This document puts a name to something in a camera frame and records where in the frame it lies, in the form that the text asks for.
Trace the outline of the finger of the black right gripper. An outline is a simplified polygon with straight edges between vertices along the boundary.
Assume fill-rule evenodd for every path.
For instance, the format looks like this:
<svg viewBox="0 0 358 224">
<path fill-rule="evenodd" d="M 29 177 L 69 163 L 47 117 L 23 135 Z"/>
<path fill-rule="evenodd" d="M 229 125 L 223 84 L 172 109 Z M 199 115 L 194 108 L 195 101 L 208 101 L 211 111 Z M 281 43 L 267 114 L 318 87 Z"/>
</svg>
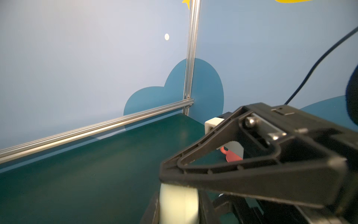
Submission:
<svg viewBox="0 0 358 224">
<path fill-rule="evenodd" d="M 163 161 L 159 179 L 277 203 L 322 208 L 348 174 L 348 129 L 288 105 L 242 106 L 199 141 Z M 228 142 L 249 155 L 215 165 L 194 162 Z"/>
</svg>

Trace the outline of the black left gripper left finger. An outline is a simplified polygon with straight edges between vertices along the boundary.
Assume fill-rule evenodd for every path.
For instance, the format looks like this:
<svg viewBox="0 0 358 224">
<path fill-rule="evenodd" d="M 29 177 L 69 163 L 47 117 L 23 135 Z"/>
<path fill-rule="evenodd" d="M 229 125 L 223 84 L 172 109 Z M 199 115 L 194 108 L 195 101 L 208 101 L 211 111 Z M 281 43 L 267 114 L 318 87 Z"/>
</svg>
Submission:
<svg viewBox="0 0 358 224">
<path fill-rule="evenodd" d="M 141 220 L 140 224 L 159 224 L 160 202 L 159 192 L 154 193 Z"/>
</svg>

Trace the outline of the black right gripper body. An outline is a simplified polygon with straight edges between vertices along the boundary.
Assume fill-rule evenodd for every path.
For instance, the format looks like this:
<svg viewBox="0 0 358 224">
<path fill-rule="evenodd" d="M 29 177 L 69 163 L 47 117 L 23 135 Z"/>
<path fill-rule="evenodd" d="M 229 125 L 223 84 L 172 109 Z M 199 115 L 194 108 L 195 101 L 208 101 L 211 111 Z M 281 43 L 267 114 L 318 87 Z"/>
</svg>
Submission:
<svg viewBox="0 0 358 224">
<path fill-rule="evenodd" d="M 235 130 L 246 158 L 220 170 L 219 189 L 294 205 L 327 207 L 358 221 L 358 136 L 289 106 L 238 109 L 215 129 Z"/>
</svg>

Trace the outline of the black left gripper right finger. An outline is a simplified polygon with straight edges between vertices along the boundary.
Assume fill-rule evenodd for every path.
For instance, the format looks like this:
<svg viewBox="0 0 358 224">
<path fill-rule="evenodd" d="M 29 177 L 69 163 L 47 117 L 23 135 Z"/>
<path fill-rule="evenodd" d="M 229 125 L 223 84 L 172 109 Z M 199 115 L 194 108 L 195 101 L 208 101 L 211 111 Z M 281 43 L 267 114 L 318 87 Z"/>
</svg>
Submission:
<svg viewBox="0 0 358 224">
<path fill-rule="evenodd" d="M 199 190 L 199 223 L 220 224 L 220 219 L 215 213 L 214 206 L 207 193 Z"/>
</svg>

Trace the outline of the white earbud charging case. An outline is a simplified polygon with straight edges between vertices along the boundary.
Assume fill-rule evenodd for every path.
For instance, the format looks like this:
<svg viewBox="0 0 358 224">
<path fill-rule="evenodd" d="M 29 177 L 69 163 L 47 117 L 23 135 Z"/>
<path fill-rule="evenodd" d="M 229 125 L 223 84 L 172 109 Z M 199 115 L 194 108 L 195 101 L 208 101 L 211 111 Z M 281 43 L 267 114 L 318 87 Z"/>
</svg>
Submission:
<svg viewBox="0 0 358 224">
<path fill-rule="evenodd" d="M 195 188 L 161 184 L 159 193 L 160 224 L 198 224 L 199 193 Z"/>
</svg>

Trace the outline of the pink toy watering can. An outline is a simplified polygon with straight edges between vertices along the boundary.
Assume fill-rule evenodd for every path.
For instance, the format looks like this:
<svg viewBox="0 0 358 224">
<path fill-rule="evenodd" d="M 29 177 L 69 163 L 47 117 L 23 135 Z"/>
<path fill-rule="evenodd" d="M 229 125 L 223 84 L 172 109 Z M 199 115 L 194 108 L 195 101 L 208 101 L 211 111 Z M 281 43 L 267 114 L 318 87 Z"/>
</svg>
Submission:
<svg viewBox="0 0 358 224">
<path fill-rule="evenodd" d="M 234 162 L 234 161 L 242 161 L 243 160 L 240 156 L 238 156 L 237 154 L 235 154 L 231 150 L 226 150 L 225 147 L 221 147 L 220 151 L 221 151 L 221 153 L 223 153 L 225 155 L 225 158 L 226 158 L 227 162 Z"/>
</svg>

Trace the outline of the aluminium right frame post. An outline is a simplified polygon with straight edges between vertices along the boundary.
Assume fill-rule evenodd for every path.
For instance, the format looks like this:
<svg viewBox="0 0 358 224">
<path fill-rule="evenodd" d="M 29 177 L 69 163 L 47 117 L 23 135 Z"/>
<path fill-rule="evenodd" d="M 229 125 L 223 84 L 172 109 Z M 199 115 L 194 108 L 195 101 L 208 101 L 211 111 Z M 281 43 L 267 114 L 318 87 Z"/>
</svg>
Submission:
<svg viewBox="0 0 358 224">
<path fill-rule="evenodd" d="M 189 16 L 189 29 L 188 29 L 188 40 L 187 40 L 187 52 L 186 52 L 186 69 L 185 69 L 185 78 L 184 78 L 184 90 L 183 90 L 183 100 L 192 101 L 192 85 L 194 77 L 194 64 L 195 64 L 195 55 L 197 47 L 197 37 L 199 29 L 199 19 L 200 19 L 200 8 L 201 0 L 189 1 L 190 3 L 190 16 Z M 190 104 L 183 107 L 182 112 L 186 116 L 189 115 Z"/>
</svg>

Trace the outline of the aluminium back frame rail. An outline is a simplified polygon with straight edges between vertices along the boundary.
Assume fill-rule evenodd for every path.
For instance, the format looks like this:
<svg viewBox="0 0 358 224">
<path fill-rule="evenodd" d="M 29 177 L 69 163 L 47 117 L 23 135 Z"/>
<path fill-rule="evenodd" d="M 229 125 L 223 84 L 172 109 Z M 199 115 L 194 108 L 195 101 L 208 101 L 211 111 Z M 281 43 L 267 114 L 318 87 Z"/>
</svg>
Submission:
<svg viewBox="0 0 358 224">
<path fill-rule="evenodd" d="M 75 129 L 72 131 L 49 136 L 36 141 L 24 143 L 14 147 L 1 150 L 1 164 L 13 161 L 28 155 L 32 155 L 44 150 L 74 142 L 92 135 L 103 133 L 112 129 L 129 125 L 144 119 L 171 112 L 186 106 L 191 106 L 194 99 L 189 98 L 168 105 L 159 106 L 138 113 L 129 114 L 120 118 L 97 123 L 95 125 Z"/>
</svg>

